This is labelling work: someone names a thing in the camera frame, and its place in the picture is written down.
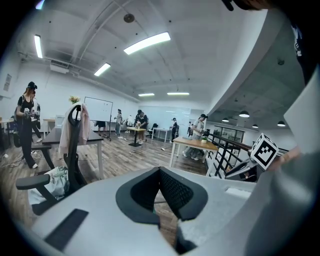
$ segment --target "black cap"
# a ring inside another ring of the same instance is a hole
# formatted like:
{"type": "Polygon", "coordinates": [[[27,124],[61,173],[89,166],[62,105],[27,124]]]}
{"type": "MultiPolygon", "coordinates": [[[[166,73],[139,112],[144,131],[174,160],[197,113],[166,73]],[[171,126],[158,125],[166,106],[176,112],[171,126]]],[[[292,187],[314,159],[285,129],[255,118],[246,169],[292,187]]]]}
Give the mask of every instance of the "black cap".
{"type": "Polygon", "coordinates": [[[36,84],[34,82],[30,82],[27,86],[27,88],[30,88],[30,89],[38,89],[38,87],[36,86],[36,84]]]}
{"type": "MultiPolygon", "coordinates": [[[[250,9],[250,6],[245,4],[242,0],[233,0],[233,1],[242,10],[249,10],[250,9]]],[[[222,2],[224,3],[225,7],[229,11],[233,11],[234,10],[234,7],[231,4],[232,0],[222,0],[222,2]]]]}

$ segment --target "white wall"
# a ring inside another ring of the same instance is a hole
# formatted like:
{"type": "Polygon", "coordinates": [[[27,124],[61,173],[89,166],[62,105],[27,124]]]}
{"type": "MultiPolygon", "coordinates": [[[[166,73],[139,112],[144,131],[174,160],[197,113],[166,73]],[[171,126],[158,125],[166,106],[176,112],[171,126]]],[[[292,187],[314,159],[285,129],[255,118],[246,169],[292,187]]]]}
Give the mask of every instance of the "white wall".
{"type": "Polygon", "coordinates": [[[7,52],[3,55],[1,62],[0,62],[0,99],[1,97],[10,98],[16,86],[16,81],[19,74],[20,68],[20,57],[15,50],[15,47],[9,48],[7,52]],[[7,74],[12,76],[9,91],[4,90],[7,74]]]}
{"type": "Polygon", "coordinates": [[[261,133],[267,135],[278,148],[284,150],[292,150],[297,146],[295,137],[290,129],[271,129],[271,130],[261,130],[261,133]]]}
{"type": "Polygon", "coordinates": [[[50,67],[47,65],[22,63],[12,96],[0,100],[0,116],[9,118],[14,114],[18,99],[30,81],[33,81],[38,86],[36,98],[41,106],[41,122],[44,118],[65,115],[71,106],[70,96],[80,97],[82,102],[85,97],[113,102],[112,120],[117,115],[117,109],[122,110],[124,119],[129,115],[135,117],[137,114],[137,102],[109,92],[107,89],[93,83],[72,77],[70,74],[50,71],[50,67]]]}

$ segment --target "wooden floor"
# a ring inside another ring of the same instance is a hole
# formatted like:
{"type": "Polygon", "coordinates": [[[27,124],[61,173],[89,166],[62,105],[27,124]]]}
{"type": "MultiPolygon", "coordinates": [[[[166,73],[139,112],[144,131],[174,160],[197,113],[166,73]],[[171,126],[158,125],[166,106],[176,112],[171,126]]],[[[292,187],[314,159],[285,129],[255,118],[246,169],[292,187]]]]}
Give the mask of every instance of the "wooden floor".
{"type": "MultiPolygon", "coordinates": [[[[105,138],[102,142],[102,157],[104,158],[103,172],[105,179],[140,169],[169,165],[172,152],[171,143],[163,143],[156,139],[151,140],[148,138],[147,142],[142,146],[133,147],[128,145],[134,139],[132,134],[122,132],[121,136],[127,140],[117,138],[114,136],[114,133],[112,133],[112,141],[105,138]]],[[[21,148],[11,147],[5,152],[1,152],[0,157],[2,157],[4,153],[8,154],[9,158],[3,158],[0,166],[11,164],[13,161],[20,160],[22,157],[21,148]]],[[[40,158],[35,159],[35,162],[38,164],[38,169],[36,170],[29,169],[24,160],[18,161],[17,164],[19,165],[17,167],[5,166],[0,168],[0,191],[4,202],[7,204],[8,211],[14,219],[23,222],[27,227],[30,227],[34,223],[37,216],[34,215],[28,203],[27,191],[17,190],[15,182],[18,178],[34,176],[36,172],[50,169],[42,153],[40,151],[38,153],[39,155],[36,157],[40,158]]],[[[88,183],[97,181],[99,177],[97,146],[95,144],[78,146],[78,154],[79,168],[86,181],[88,183]]],[[[50,155],[55,166],[65,166],[65,162],[59,160],[56,149],[51,149],[50,155]]],[[[172,167],[201,175],[206,175],[207,172],[205,164],[200,160],[194,161],[191,158],[185,158],[182,154],[180,154],[178,158],[174,157],[172,167]]],[[[164,201],[165,199],[159,192],[155,202],[164,201]]],[[[173,244],[177,226],[176,216],[172,213],[166,202],[156,203],[154,208],[156,214],[160,217],[161,233],[170,244],[173,244]]]]}

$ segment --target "black trim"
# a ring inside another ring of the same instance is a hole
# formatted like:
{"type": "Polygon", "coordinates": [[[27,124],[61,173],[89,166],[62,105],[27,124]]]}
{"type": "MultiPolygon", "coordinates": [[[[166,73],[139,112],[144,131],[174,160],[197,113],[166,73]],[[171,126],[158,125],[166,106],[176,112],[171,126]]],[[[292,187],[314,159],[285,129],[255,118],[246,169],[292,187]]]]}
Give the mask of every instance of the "black trim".
{"type": "Polygon", "coordinates": [[[155,167],[123,184],[116,192],[119,209],[132,221],[160,226],[153,214],[159,191],[173,213],[182,221],[196,218],[208,201],[207,191],[164,167],[155,167]]]}
{"type": "Polygon", "coordinates": [[[85,210],[74,209],[44,241],[62,252],[88,214],[85,210]]]}

